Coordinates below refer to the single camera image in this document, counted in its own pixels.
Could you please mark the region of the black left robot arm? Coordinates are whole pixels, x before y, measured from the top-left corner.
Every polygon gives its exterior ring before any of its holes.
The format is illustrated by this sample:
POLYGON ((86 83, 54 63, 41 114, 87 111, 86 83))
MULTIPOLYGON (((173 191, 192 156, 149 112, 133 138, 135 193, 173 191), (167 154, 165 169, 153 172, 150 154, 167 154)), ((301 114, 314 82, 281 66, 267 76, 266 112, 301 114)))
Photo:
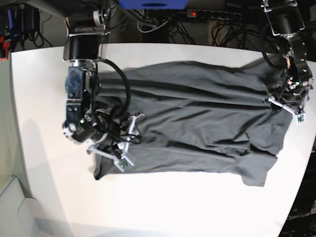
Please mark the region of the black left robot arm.
POLYGON ((295 0, 263 0, 261 7, 268 22, 259 37, 262 38, 266 29, 270 28, 272 35, 279 39, 278 53, 283 57, 282 64, 275 65, 266 52, 262 53, 270 67, 282 71, 279 88, 270 91, 264 101, 275 110, 289 112, 297 124, 304 123, 304 107, 314 79, 307 63, 306 45, 300 36, 305 24, 298 3, 295 0))

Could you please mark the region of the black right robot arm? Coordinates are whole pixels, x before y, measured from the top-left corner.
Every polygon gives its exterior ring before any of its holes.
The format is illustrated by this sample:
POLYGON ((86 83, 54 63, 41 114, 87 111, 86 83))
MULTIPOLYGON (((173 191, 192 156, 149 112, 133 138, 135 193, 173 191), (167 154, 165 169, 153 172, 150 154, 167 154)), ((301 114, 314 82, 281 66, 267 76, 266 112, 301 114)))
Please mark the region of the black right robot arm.
POLYGON ((110 32, 111 5, 107 0, 84 1, 83 11, 65 18, 67 41, 64 61, 71 63, 65 81, 67 94, 63 134, 75 144, 88 143, 87 152, 110 160, 119 171, 134 165, 129 152, 142 136, 136 122, 143 114, 130 114, 131 88, 124 72, 102 58, 102 39, 110 32), (121 77, 125 101, 113 107, 97 101, 100 91, 98 63, 111 66, 121 77))

